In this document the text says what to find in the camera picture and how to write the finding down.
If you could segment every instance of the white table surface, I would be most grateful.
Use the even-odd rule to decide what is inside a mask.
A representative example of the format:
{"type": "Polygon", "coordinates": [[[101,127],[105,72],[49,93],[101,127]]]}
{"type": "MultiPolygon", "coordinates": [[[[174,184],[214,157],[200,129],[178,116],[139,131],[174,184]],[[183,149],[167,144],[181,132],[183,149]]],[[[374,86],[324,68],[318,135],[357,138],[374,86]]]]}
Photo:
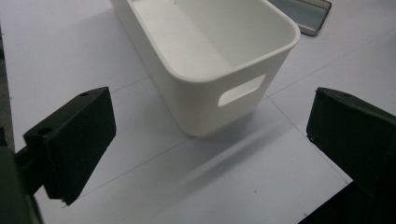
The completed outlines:
{"type": "Polygon", "coordinates": [[[334,0],[257,109],[182,133],[108,0],[0,0],[16,148],[77,94],[108,86],[117,136],[69,207],[35,196],[47,224],[298,223],[351,180],[305,127],[319,86],[396,114],[396,1],[334,0]]]}

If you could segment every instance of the storage bin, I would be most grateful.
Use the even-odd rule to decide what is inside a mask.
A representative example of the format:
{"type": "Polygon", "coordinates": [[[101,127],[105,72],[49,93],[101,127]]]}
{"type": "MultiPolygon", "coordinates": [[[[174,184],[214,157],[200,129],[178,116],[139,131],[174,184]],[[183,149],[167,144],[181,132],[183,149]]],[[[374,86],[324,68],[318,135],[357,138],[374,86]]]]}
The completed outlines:
{"type": "Polygon", "coordinates": [[[111,0],[177,124],[204,135],[251,112],[300,37],[262,0],[111,0]]]}

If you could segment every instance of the screw hole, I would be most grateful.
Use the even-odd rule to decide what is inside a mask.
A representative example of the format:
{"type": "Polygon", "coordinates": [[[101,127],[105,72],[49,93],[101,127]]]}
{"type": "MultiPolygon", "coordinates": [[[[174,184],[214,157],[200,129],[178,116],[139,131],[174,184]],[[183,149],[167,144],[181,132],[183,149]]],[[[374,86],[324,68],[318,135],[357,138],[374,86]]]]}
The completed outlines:
{"type": "Polygon", "coordinates": [[[50,133],[51,131],[52,131],[51,128],[43,128],[43,129],[38,130],[38,133],[39,134],[46,134],[46,133],[50,133]]]}

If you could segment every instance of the bin handle cutout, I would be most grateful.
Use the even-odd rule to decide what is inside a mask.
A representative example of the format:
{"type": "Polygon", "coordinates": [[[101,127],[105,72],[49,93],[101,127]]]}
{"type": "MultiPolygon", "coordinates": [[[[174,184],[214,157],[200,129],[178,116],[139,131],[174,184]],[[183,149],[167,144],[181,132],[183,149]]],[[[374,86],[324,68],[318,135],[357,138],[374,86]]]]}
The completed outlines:
{"type": "Polygon", "coordinates": [[[224,92],[219,98],[219,106],[225,106],[232,101],[235,101],[258,90],[264,80],[265,75],[262,75],[224,92]]]}

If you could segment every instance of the black object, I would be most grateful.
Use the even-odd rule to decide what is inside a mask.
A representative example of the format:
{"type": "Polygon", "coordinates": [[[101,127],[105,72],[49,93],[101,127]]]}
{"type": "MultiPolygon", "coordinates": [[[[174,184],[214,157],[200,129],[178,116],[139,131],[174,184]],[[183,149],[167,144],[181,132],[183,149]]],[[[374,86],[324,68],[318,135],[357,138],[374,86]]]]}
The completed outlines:
{"type": "Polygon", "coordinates": [[[0,214],[30,217],[35,210],[32,195],[42,185],[51,199],[62,199],[70,205],[115,135],[110,92],[104,87],[76,96],[38,123],[23,136],[26,147],[15,156],[1,147],[1,204],[4,197],[10,207],[0,209],[0,214]]]}
{"type": "Polygon", "coordinates": [[[301,223],[389,223],[396,211],[396,117],[318,88],[306,131],[354,182],[301,223]]]}
{"type": "Polygon", "coordinates": [[[302,34],[317,35],[332,9],[325,0],[269,0],[274,6],[294,20],[302,34]]]}

